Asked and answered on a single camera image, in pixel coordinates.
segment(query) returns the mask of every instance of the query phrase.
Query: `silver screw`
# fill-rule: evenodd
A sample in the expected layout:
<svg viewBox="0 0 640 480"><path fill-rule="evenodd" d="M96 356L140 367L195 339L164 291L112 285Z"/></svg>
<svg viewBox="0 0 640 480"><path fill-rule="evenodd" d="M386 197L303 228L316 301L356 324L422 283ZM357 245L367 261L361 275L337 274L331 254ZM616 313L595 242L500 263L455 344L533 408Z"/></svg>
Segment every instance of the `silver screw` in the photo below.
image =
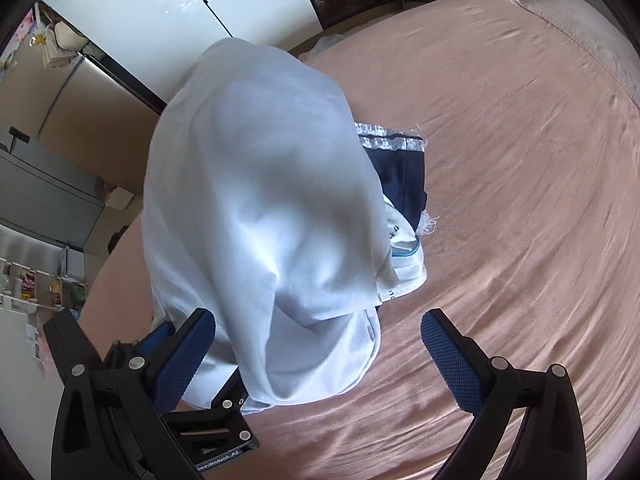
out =
<svg viewBox="0 0 640 480"><path fill-rule="evenodd" d="M560 365L553 365L551 367L551 372L557 377L564 377L564 375L566 374L566 370Z"/></svg>
<svg viewBox="0 0 640 480"><path fill-rule="evenodd" d="M506 370L509 367L509 363L504 357L494 357L491 359L491 366L496 370Z"/></svg>
<svg viewBox="0 0 640 480"><path fill-rule="evenodd" d="M71 368L71 375L73 375L73 377L78 377L82 374L84 374L84 365L76 365Z"/></svg>
<svg viewBox="0 0 640 480"><path fill-rule="evenodd" d="M132 370L140 370L145 365L145 358L143 357L134 357L129 361L129 368Z"/></svg>

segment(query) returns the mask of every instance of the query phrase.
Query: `blue textured pad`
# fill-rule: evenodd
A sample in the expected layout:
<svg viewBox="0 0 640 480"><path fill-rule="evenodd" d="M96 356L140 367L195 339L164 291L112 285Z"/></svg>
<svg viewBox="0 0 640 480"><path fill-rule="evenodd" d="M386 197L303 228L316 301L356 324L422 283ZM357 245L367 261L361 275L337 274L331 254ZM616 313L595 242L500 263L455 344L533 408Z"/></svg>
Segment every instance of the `blue textured pad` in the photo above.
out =
<svg viewBox="0 0 640 480"><path fill-rule="evenodd" d="M422 316L420 335L460 409L480 413L484 405L480 376L431 312Z"/></svg>
<svg viewBox="0 0 640 480"><path fill-rule="evenodd" d="M156 379L152 397L156 413L162 415L176 408L213 343L215 334L213 314L206 311Z"/></svg>
<svg viewBox="0 0 640 480"><path fill-rule="evenodd" d="M149 357L165 337L169 337L174 333L174 324L171 321L165 321L140 342L138 353L142 357Z"/></svg>

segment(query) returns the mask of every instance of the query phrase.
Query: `white frayed thread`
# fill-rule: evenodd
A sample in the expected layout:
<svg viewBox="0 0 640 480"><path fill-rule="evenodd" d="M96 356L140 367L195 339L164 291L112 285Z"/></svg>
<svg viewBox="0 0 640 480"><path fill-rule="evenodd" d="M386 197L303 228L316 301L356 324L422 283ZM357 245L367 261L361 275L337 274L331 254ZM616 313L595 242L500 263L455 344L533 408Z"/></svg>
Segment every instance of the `white frayed thread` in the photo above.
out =
<svg viewBox="0 0 640 480"><path fill-rule="evenodd" d="M420 221L418 222L418 228L415 230L415 233L418 236L421 235L432 235L436 230L436 220L440 218L439 216L434 218L427 211L423 211L420 213Z"/></svg>

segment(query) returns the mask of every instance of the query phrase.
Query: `white wall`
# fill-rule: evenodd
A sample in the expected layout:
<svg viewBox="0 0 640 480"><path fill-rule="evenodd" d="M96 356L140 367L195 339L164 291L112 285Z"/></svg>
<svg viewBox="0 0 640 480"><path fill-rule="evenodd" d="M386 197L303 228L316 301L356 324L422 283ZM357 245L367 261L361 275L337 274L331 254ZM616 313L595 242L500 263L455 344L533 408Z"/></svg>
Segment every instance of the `white wall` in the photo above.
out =
<svg viewBox="0 0 640 480"><path fill-rule="evenodd" d="M63 387L57 376L45 379L31 357L26 319L0 308L0 427L35 480L50 480Z"/></svg>

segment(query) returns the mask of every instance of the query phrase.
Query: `beige blanket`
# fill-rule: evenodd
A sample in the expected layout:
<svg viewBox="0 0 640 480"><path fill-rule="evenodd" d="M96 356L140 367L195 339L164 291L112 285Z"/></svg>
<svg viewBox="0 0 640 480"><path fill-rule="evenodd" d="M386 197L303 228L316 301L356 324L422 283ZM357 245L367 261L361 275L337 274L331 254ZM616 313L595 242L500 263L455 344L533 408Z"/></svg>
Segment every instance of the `beige blanket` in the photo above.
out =
<svg viewBox="0 0 640 480"><path fill-rule="evenodd" d="M430 277L380 308L382 350L359 386L250 416L260 449L206 478L430 478L471 420L420 342L434 307L488 355L567 367L590 479L604 478L640 423L638 108L587 51L507 0L404 12L311 64L340 84L356 121L428 140ZM105 352L142 337L151 317L136 222L81 324Z"/></svg>

